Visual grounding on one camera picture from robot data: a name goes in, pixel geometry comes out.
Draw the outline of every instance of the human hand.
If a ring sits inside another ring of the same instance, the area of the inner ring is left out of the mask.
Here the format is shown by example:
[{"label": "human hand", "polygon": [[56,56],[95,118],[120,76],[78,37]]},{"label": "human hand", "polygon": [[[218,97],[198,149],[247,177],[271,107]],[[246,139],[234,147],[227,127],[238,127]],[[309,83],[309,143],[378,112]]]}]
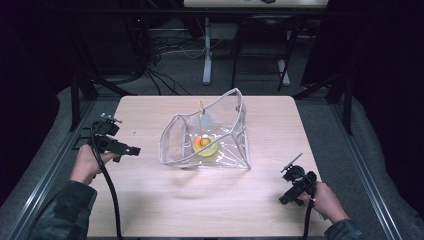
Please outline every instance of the human hand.
[{"label": "human hand", "polygon": [[[298,197],[298,199],[308,203],[310,197],[311,196],[308,194],[303,193]],[[349,218],[340,204],[336,194],[327,184],[323,182],[316,182],[314,208],[319,213],[328,216],[333,224]]]},{"label": "human hand", "polygon": [[[119,155],[107,152],[100,154],[100,156],[102,157],[103,162],[107,163]],[[89,185],[93,181],[93,177],[99,173],[101,173],[101,170],[96,158],[93,155],[91,146],[88,144],[82,145],[79,149],[77,160],[75,161],[70,180]]]}]

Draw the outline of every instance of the clear plastic container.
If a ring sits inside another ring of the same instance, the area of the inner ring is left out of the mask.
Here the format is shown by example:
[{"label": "clear plastic container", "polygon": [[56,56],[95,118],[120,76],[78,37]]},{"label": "clear plastic container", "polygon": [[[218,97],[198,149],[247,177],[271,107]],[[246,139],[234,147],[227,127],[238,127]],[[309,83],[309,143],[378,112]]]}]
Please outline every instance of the clear plastic container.
[{"label": "clear plastic container", "polygon": [[246,106],[235,88],[191,114],[177,114],[159,142],[162,164],[250,169]]}]

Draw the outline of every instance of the table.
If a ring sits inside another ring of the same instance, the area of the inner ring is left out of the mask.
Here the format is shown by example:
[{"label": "table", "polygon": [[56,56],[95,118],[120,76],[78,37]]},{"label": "table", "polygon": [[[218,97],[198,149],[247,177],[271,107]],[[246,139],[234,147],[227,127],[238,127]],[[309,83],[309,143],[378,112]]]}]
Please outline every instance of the table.
[{"label": "table", "polygon": [[[184,0],[184,6],[190,8],[312,8],[324,9],[328,0],[276,0],[267,4],[261,0]],[[205,19],[205,67],[203,70],[203,84],[211,83],[212,53],[210,51],[210,23]],[[284,69],[284,61],[278,61],[280,72]],[[288,74],[283,80],[284,86],[290,86]]]},{"label": "table", "polygon": [[[126,237],[301,236],[306,207],[282,205],[292,187],[280,171],[299,153],[296,164],[318,169],[293,98],[244,96],[252,169],[182,170],[159,162],[162,132],[177,113],[198,110],[217,96],[127,96],[115,117],[122,120],[116,139],[141,148],[107,165],[121,210]],[[102,175],[88,236],[116,236],[111,194]],[[322,236],[331,225],[312,212],[309,235]]]}]

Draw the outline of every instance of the white desk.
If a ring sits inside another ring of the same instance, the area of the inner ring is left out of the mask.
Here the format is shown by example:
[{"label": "white desk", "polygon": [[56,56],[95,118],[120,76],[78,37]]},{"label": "white desk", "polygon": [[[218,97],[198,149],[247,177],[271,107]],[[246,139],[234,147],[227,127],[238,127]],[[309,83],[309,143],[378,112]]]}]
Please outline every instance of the white desk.
[{"label": "white desk", "polygon": [[[190,8],[311,8],[324,9],[327,7],[328,0],[276,0],[273,3],[266,4],[261,0],[184,0],[184,6]],[[211,83],[212,73],[212,52],[210,51],[210,23],[205,20],[205,67],[203,70],[203,84]],[[284,69],[284,63],[278,62],[280,71]],[[288,75],[283,80],[285,86],[290,85]]]}]

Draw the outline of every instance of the black cable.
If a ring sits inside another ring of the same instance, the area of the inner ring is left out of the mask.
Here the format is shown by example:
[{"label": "black cable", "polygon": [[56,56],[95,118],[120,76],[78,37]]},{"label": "black cable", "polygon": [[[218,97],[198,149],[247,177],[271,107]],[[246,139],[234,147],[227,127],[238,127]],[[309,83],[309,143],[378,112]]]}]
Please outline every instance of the black cable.
[{"label": "black cable", "polygon": [[311,218],[311,211],[314,207],[315,203],[315,181],[312,181],[311,179],[307,178],[310,182],[313,183],[311,188],[311,199],[309,200],[308,207],[306,209],[306,215],[305,215],[305,223],[303,228],[303,236],[302,238],[299,238],[301,240],[306,240],[308,238],[308,232],[309,232],[309,220]]},{"label": "black cable", "polygon": [[165,84],[165,86],[171,90],[171,92],[177,94],[177,95],[181,95],[179,94],[177,91],[175,91],[175,89],[173,89],[172,87],[170,87],[159,75],[157,75],[153,70],[149,70],[150,74],[152,74],[153,76],[155,76],[156,78],[158,78],[163,84]]},{"label": "black cable", "polygon": [[100,156],[99,149],[97,148],[94,136],[94,127],[99,124],[100,122],[94,122],[91,125],[90,128],[90,137],[91,137],[91,151],[93,152],[94,157],[97,160],[97,163],[99,164],[99,168],[102,171],[103,175],[105,176],[107,185],[109,186],[110,193],[112,194],[112,200],[113,200],[113,207],[115,209],[115,223],[116,223],[116,235],[118,239],[123,239],[122,233],[121,233],[121,217],[119,214],[119,203],[118,203],[118,196],[116,195],[115,186],[113,185],[112,179],[110,178],[110,175],[106,169],[105,163],[102,161],[102,157]]},{"label": "black cable", "polygon": [[156,83],[155,79],[152,77],[152,75],[150,75],[150,69],[146,68],[146,74],[147,76],[153,81],[153,83],[155,84],[156,88],[158,89],[158,94],[159,96],[162,95],[161,91],[160,91],[160,87],[159,85]]}]

